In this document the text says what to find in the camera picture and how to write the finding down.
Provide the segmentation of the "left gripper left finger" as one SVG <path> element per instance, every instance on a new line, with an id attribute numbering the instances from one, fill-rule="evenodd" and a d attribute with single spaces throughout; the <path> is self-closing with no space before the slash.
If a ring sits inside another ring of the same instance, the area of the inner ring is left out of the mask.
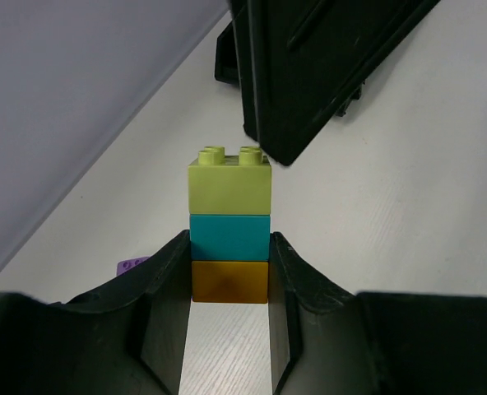
<path id="1" fill-rule="evenodd" d="M 67 303 L 0 292 L 0 394 L 175 394 L 192 298 L 182 231 Z"/>

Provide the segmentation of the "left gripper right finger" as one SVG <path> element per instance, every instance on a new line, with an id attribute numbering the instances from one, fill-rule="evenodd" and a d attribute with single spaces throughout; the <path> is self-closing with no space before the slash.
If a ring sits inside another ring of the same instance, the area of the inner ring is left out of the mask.
<path id="1" fill-rule="evenodd" d="M 271 235 L 275 394 L 487 394 L 487 297 L 351 294 Z"/>

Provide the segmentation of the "purple blue orange lego stack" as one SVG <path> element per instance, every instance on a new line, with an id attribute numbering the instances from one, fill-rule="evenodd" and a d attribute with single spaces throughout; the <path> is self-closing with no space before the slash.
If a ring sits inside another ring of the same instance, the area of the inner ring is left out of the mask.
<path id="1" fill-rule="evenodd" d="M 127 260 L 123 260 L 117 264 L 116 267 L 116 276 L 121 276 L 125 272 L 131 270 L 132 268 L 136 267 L 137 265 L 145 262 L 149 257 L 139 257 L 139 258 L 130 258 Z"/>

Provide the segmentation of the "green blue orange lego stack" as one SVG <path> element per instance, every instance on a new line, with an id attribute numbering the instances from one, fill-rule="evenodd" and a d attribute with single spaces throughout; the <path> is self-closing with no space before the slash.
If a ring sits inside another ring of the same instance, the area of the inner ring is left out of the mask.
<path id="1" fill-rule="evenodd" d="M 206 146 L 188 166 L 193 301 L 267 302 L 271 181 L 257 146 Z"/>

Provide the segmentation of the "black compartment sorting tray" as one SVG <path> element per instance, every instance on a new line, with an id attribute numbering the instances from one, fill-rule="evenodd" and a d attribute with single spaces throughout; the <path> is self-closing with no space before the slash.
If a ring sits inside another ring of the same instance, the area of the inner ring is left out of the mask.
<path id="1" fill-rule="evenodd" d="M 240 89 L 246 135 L 289 166 L 433 8 L 432 1 L 231 1 L 215 78 Z"/>

